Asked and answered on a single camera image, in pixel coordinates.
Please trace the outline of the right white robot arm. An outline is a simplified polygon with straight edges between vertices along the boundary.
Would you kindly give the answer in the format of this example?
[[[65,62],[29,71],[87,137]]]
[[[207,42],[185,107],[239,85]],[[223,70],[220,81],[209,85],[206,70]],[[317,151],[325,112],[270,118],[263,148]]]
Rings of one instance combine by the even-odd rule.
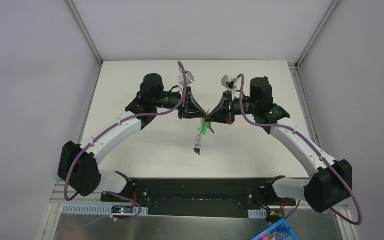
[[[336,160],[308,139],[281,106],[274,103],[273,88],[267,77],[250,81],[249,96],[235,97],[240,89],[238,79],[225,75],[221,85],[227,88],[217,107],[207,119],[214,123],[233,124],[235,116],[252,115],[255,124],[282,143],[300,162],[308,179],[278,176],[266,184],[264,200],[276,205],[283,198],[307,202],[310,207],[323,213],[348,199],[351,194],[353,169],[344,160]]]

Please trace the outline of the blue tagged key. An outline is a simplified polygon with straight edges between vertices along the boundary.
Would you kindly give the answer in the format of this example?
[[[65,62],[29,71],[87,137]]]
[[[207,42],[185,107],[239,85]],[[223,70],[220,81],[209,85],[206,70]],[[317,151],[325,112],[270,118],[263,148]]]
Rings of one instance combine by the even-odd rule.
[[[194,150],[194,152],[196,153],[196,154],[198,154],[198,155],[200,155],[201,154],[201,149],[200,148],[194,148],[193,149]]]

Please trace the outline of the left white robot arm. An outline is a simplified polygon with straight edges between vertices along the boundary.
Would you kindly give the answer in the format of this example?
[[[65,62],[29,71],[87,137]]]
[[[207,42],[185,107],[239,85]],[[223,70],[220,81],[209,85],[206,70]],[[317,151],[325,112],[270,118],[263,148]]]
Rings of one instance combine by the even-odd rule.
[[[123,141],[159,116],[159,108],[170,113],[185,106],[185,90],[193,82],[194,76],[187,71],[180,75],[177,85],[183,92],[165,91],[162,77],[149,73],[143,78],[134,100],[106,129],[80,143],[67,142],[62,148],[57,172],[65,182],[65,200],[71,201],[77,195],[86,197],[93,192],[113,192],[120,202],[129,201],[133,189],[127,185],[128,178],[119,172],[100,170],[99,165]]]

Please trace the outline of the green tagged key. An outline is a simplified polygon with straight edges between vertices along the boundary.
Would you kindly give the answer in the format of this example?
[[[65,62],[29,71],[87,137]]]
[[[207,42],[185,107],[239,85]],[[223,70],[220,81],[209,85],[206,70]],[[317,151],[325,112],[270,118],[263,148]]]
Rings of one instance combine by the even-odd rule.
[[[207,122],[207,121],[202,122],[202,123],[201,123],[201,130],[200,130],[200,133],[201,133],[202,135],[205,135],[206,132],[207,132],[207,130],[208,130],[208,128],[209,128],[209,126],[210,126],[210,123],[209,123],[209,122]]]

